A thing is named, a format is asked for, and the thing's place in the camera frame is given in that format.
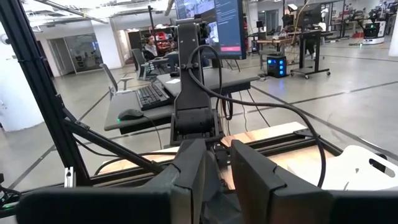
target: white pillar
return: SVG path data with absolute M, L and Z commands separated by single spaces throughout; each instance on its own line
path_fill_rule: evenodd
M 398 16 L 396 18 L 396 24 L 394 25 L 394 32 L 392 33 L 388 55 L 390 57 L 398 57 Z
M 5 31 L 0 24 L 0 36 Z M 42 113 L 11 45 L 0 42 L 0 123 L 5 131 L 18 131 L 43 122 Z
M 256 22 L 259 20 L 257 2 L 252 2 L 247 5 L 243 2 L 243 12 L 246 14 L 246 22 L 248 24 L 248 34 L 258 32 Z M 253 38 L 249 38 L 249 48 L 251 48 L 251 41 Z
M 259 30 L 257 29 L 257 21 L 259 20 L 259 11 L 258 11 L 257 2 L 249 3 L 249 9 L 246 13 L 246 16 L 248 19 L 249 34 L 258 32 Z
M 114 26 L 112 20 L 103 19 L 108 24 L 91 21 L 94 28 L 94 33 L 98 42 L 99 51 L 101 52 L 103 62 L 109 68 L 121 68 L 123 66 L 119 48 L 114 33 Z

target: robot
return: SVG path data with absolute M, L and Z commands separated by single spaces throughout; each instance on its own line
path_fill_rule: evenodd
M 362 44 L 381 44 L 384 42 L 386 21 L 383 8 L 372 9 L 369 13 L 371 22 L 365 24 L 363 27 L 364 39 Z

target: black desk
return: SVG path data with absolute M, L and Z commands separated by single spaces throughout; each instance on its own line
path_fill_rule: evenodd
M 215 92 L 219 91 L 218 69 L 205 69 L 203 71 L 203 76 L 205 77 L 205 85 L 208 88 Z M 159 75 L 157 78 L 161 83 L 164 83 L 165 89 L 169 91 L 171 95 L 178 95 L 180 92 L 180 82 L 175 84 L 167 83 L 168 81 L 175 79 L 171 78 L 168 74 Z M 250 89 L 250 83 L 258 79 L 259 77 L 255 74 L 245 75 L 243 73 L 223 69 L 223 93 L 233 93 L 236 91 L 248 90 Z M 112 98 L 111 103 L 109 104 L 104 130 L 110 131 L 120 129 L 121 134 L 127 134 L 153 127 L 152 122 L 150 122 L 147 118 L 119 122 L 119 113 L 128 109 L 140 110 L 135 91 L 122 95 L 116 95 Z M 153 122 L 158 126 L 170 123 L 173 112 L 174 105 L 167 105 L 144 111 L 144 114 L 146 117 L 153 120 Z
M 290 71 L 290 75 L 293 76 L 295 73 L 301 73 L 305 75 L 306 79 L 309 79 L 309 75 L 313 75 L 316 73 L 326 72 L 327 75 L 330 75 L 330 69 L 319 69 L 319 56 L 320 56 L 320 45 L 321 45 L 321 37 L 327 37 L 333 35 L 332 32 L 322 32 L 321 30 L 311 30 L 305 32 L 296 32 L 296 33 L 288 33 L 288 35 L 299 35 L 300 37 L 300 62 L 299 68 L 292 69 Z M 305 41 L 308 38 L 315 38 L 317 48 L 315 49 L 315 68 L 306 67 L 305 60 Z

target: black bracket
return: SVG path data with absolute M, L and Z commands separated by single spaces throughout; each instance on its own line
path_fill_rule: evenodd
M 303 136 L 303 137 L 313 137 L 311 131 L 306 128 L 306 129 L 301 129 L 298 131 L 294 131 L 294 134 L 298 135 L 298 136 Z

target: computer mouse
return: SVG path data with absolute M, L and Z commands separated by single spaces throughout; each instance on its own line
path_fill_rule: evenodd
M 142 118 L 143 116 L 144 113 L 139 110 L 128 109 L 120 113 L 118 119 L 120 119 L 121 121 L 128 121 L 128 120 L 139 119 Z

